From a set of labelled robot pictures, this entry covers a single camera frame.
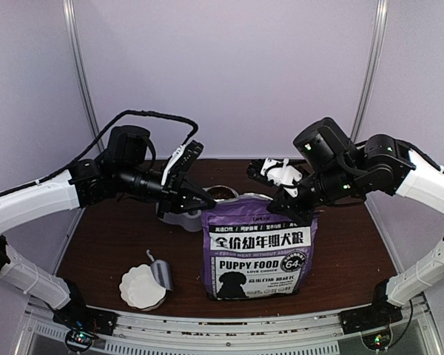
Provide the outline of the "purple puppy food bag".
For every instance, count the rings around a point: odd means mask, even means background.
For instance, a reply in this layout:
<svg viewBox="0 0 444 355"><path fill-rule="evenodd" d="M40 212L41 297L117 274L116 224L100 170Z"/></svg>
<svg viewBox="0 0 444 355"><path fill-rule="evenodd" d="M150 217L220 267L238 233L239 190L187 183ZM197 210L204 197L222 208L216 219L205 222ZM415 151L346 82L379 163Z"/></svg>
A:
<svg viewBox="0 0 444 355"><path fill-rule="evenodd" d="M265 195L247 193L201 214L201 279L212 300L297 294L310 272L318 214L301 226L272 214Z"/></svg>

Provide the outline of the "metal food scoop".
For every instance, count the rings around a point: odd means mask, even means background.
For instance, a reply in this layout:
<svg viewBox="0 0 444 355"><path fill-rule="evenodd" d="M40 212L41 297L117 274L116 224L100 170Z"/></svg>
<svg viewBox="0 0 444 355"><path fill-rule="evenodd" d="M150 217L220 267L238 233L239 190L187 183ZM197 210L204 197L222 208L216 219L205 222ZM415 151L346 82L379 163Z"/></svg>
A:
<svg viewBox="0 0 444 355"><path fill-rule="evenodd" d="M149 249L146 250L146 255L150 260L152 275L157 284L165 288L167 291L173 291L174 288L169 263L167 261L154 258Z"/></svg>

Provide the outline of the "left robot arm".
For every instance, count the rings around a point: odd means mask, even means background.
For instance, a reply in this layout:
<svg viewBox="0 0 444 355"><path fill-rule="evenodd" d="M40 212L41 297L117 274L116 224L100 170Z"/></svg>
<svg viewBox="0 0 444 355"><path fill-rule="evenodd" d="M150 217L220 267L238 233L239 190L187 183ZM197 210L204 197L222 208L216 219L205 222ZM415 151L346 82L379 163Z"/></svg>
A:
<svg viewBox="0 0 444 355"><path fill-rule="evenodd" d="M79 159L49 180L32 181L0 192L0 280L61 311L75 328L87 327L91 311L77 286L55 277L23 258L4 233L56 212L83 209L127 194L157 203L157 215L184 214L215 207L213 197L186 178L186 172L202 153L197 141L179 146L162 171L145 166L147 152L154 152L147 129L117 126L107 148L95 159Z"/></svg>

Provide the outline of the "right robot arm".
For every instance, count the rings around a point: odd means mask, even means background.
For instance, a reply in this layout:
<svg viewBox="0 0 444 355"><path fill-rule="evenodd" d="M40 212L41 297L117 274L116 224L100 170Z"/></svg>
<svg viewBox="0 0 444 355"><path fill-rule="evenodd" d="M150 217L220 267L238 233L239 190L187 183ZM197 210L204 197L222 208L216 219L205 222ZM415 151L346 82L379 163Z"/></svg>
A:
<svg viewBox="0 0 444 355"><path fill-rule="evenodd" d="M289 159L265 159L261 175L279 188L269 204L272 213L302 223L318 206L333 206L345 197L364 199L369 192L381 191L444 214L444 168L409 142L377 134L357 146L332 118L323 118L304 129L293 144L313 172L303 176ZM393 314L393 306L405 305L442 278L444 236L423 259L376 287L365 321L382 325Z"/></svg>

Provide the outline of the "grey double pet feeder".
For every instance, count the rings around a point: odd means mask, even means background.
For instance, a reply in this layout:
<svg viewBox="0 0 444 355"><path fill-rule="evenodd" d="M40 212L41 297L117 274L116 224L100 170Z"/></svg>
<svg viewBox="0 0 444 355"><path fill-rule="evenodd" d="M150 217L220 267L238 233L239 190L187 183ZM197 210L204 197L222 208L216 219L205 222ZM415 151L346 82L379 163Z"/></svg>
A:
<svg viewBox="0 0 444 355"><path fill-rule="evenodd" d="M197 232L202 229L200 210L183 214L166 213L163 217L159 217L159 220L166 224L180 226L188 232Z"/></svg>

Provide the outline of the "right steel feeder bowl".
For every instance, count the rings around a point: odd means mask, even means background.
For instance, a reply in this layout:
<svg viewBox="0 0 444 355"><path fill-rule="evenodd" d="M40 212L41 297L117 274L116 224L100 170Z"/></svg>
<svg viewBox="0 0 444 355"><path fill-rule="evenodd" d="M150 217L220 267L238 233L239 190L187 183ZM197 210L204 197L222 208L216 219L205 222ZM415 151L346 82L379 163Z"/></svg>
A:
<svg viewBox="0 0 444 355"><path fill-rule="evenodd" d="M217 202L231 200L239 197L239 193L237 191L235 191L231 187L224 185L210 186L208 188L205 188L205 190Z"/></svg>

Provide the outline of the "white scalloped ceramic dish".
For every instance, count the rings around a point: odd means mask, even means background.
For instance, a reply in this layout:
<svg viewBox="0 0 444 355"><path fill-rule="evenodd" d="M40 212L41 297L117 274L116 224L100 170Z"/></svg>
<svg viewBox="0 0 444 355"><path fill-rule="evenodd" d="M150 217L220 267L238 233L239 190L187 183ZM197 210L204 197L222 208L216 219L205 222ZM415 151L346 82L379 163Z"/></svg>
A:
<svg viewBox="0 0 444 355"><path fill-rule="evenodd" d="M130 307L142 311L158 308L166 299L167 290L158 284L149 265L132 267L121 278L121 299Z"/></svg>

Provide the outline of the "circuit board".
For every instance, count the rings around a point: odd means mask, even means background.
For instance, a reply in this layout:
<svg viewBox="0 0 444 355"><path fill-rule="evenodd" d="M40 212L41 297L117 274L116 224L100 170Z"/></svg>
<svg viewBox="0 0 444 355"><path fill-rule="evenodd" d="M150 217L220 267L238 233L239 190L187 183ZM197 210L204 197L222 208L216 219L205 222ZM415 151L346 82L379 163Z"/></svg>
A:
<svg viewBox="0 0 444 355"><path fill-rule="evenodd" d="M69 330L64 338L64 344L70 351L84 352L89 350L96 339L96 336L85 331Z"/></svg>
<svg viewBox="0 0 444 355"><path fill-rule="evenodd" d="M390 331L374 331L362 335L363 345L370 351L380 352L387 349L392 341Z"/></svg>

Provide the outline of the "left circuit board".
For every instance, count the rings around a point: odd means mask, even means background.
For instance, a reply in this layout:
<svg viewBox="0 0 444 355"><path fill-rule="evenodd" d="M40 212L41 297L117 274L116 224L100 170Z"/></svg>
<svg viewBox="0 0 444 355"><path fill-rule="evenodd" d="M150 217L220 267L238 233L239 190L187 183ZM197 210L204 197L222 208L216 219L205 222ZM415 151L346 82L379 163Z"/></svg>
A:
<svg viewBox="0 0 444 355"><path fill-rule="evenodd" d="M64 338L64 344L70 351L84 352L89 350L96 339L96 336L85 331L69 330Z"/></svg>

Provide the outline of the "front aluminium rail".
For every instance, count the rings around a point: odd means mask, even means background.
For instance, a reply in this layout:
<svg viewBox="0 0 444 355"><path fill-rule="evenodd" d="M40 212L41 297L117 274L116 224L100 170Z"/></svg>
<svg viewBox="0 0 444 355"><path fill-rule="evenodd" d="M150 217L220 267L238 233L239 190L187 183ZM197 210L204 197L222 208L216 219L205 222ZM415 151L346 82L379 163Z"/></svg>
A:
<svg viewBox="0 0 444 355"><path fill-rule="evenodd" d="M403 319L346 334L339 311L255 318L184 318L119 311L113 333L98 335L89 354L375 354L376 335L389 335L387 354L442 354L423 296Z"/></svg>

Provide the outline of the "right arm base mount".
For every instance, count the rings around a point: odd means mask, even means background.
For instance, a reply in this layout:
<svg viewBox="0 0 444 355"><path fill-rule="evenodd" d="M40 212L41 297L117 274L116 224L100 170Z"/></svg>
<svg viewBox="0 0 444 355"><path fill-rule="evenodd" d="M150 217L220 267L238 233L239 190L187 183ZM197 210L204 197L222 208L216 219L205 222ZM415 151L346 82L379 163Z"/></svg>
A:
<svg viewBox="0 0 444 355"><path fill-rule="evenodd" d="M401 308L390 304L367 305L339 313L344 334L386 327L403 319Z"/></svg>

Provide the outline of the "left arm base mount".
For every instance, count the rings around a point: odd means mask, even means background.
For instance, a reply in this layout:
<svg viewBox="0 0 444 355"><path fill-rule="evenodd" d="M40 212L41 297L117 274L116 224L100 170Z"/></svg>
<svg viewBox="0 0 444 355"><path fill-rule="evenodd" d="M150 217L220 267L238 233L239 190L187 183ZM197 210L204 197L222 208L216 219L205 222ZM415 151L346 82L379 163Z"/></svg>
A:
<svg viewBox="0 0 444 355"><path fill-rule="evenodd" d="M75 331L85 331L91 335L112 336L118 315L111 311L87 308L83 315L69 315L63 310L53 310L53 322Z"/></svg>

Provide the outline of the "right aluminium frame post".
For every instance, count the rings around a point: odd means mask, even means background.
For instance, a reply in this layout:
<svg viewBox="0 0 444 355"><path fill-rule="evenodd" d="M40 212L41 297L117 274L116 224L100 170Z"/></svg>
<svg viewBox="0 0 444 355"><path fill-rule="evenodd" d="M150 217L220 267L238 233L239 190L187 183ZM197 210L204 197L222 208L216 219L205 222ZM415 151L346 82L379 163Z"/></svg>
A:
<svg viewBox="0 0 444 355"><path fill-rule="evenodd" d="M386 34L389 8L388 5L389 1L387 0L377 1L366 71L363 79L362 89L360 91L360 99L358 101L354 123L350 134L351 140L355 143L358 142L360 136L360 131L364 122L364 118L366 116L369 100L374 86L375 75L380 63L380 56Z"/></svg>

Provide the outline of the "aluminium frame post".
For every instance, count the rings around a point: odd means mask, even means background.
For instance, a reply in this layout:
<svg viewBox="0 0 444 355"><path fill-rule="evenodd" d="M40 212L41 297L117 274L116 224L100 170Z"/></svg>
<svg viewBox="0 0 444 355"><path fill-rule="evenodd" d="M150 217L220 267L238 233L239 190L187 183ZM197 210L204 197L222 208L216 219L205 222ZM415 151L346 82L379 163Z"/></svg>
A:
<svg viewBox="0 0 444 355"><path fill-rule="evenodd" d="M355 143L358 142L360 136L360 131L364 122L364 118L366 116L369 100L374 86L375 75L380 63L380 56L386 34L389 8L388 5L389 1L387 0L377 1L366 71L363 79L362 89L360 91L360 99L358 101L354 123L350 134L351 140Z"/></svg>
<svg viewBox="0 0 444 355"><path fill-rule="evenodd" d="M91 98L90 87L84 67L81 43L78 34L78 25L75 17L75 2L73 0L63 0L64 20L67 27L67 33L70 40L70 47L73 54L75 72L78 79L78 88L84 105L84 111L87 123L93 139L96 139L100 132L93 101Z"/></svg>

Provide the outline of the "left aluminium frame post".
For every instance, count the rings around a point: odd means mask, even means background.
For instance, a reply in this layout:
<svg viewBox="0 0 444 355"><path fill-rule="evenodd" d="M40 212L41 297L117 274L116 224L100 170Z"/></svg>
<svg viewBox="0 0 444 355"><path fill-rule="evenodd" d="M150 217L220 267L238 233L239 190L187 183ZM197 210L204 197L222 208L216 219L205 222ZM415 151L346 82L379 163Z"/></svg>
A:
<svg viewBox="0 0 444 355"><path fill-rule="evenodd" d="M100 132L93 101L91 98L90 87L84 67L81 43L78 34L78 25L75 17L75 2L73 0L63 0L64 20L67 27L67 33L70 40L70 47L73 54L75 72L78 79L78 88L84 105L84 111L87 123L93 139L96 139Z"/></svg>

